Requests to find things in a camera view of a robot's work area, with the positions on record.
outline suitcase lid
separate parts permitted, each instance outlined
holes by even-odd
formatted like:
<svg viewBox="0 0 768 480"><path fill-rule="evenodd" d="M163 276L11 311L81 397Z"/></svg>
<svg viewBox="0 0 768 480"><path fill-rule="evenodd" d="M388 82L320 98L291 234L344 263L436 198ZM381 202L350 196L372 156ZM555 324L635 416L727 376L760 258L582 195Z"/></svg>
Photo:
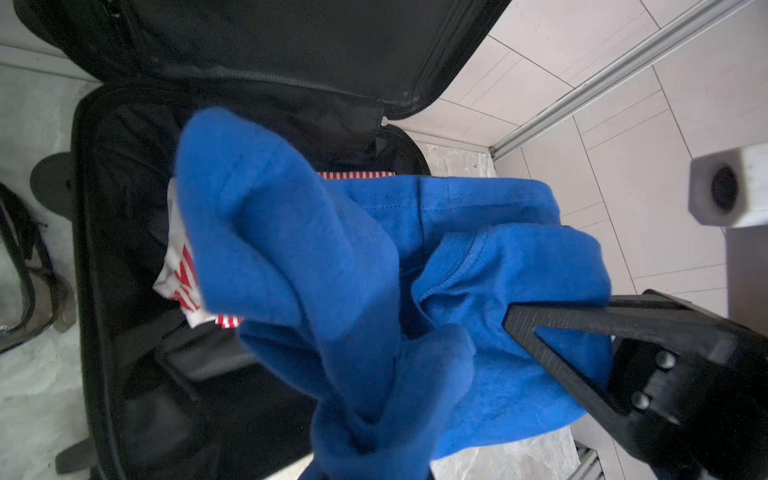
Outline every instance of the suitcase lid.
<svg viewBox="0 0 768 480"><path fill-rule="evenodd" d="M510 0L15 0L102 81L268 81L377 99L397 119L448 87Z"/></svg>

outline circular hole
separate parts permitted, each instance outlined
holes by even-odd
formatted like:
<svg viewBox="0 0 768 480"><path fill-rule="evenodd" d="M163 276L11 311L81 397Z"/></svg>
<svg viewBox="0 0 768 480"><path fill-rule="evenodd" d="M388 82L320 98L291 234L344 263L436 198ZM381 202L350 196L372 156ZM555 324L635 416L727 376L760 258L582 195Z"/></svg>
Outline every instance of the circular hole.
<svg viewBox="0 0 768 480"><path fill-rule="evenodd" d="M712 179L712 200L725 213L733 210L739 195L739 182L731 167L721 167Z"/></svg>

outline open suitcase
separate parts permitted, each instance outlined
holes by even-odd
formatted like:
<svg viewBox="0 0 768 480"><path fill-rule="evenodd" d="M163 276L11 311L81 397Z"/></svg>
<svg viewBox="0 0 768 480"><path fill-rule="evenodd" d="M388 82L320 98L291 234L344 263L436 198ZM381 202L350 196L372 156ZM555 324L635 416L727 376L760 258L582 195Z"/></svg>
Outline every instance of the open suitcase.
<svg viewBox="0 0 768 480"><path fill-rule="evenodd" d="M15 0L20 19L104 85L72 132L75 260L92 478L264 478L311 452L314 401L232 329L191 329L152 290L180 129L220 105L318 171L429 174L382 118L431 104L509 0Z"/></svg>

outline screw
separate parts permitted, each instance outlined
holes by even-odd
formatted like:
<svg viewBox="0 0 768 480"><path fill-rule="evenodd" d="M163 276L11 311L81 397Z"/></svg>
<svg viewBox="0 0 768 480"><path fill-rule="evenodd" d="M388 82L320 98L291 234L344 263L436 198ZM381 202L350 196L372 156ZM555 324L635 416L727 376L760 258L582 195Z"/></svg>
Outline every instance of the screw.
<svg viewBox="0 0 768 480"><path fill-rule="evenodd" d="M659 368L669 370L674 367L676 361L675 356L667 350L659 350L656 354L656 365L659 365Z"/></svg>
<svg viewBox="0 0 768 480"><path fill-rule="evenodd" d="M632 394L632 405L638 410L645 410L650 405L650 399L642 392L635 392Z"/></svg>

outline red and white striped fabric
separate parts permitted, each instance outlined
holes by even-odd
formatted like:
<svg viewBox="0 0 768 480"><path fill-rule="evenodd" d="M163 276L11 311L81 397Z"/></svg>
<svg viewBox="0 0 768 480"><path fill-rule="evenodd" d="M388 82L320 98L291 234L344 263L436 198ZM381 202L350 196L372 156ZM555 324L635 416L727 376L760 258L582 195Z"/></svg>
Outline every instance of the red and white striped fabric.
<svg viewBox="0 0 768 480"><path fill-rule="evenodd" d="M320 172L319 175L326 180L349 180L393 177L395 172ZM225 329L238 327L243 322L241 317L205 310L200 287L197 285L192 246L176 201L176 180L173 178L168 183L167 198L168 250L165 253L163 269L152 288L165 298L176 300L193 328L206 322L215 322Z"/></svg>
<svg viewBox="0 0 768 480"><path fill-rule="evenodd" d="M394 177L395 172L319 172L320 176L326 180L352 180L363 178L385 178Z"/></svg>
<svg viewBox="0 0 768 480"><path fill-rule="evenodd" d="M233 329L235 327L240 326L240 324L243 322L243 317L231 316L231 315L219 315L216 317L215 322L217 325L221 325L221 328Z"/></svg>

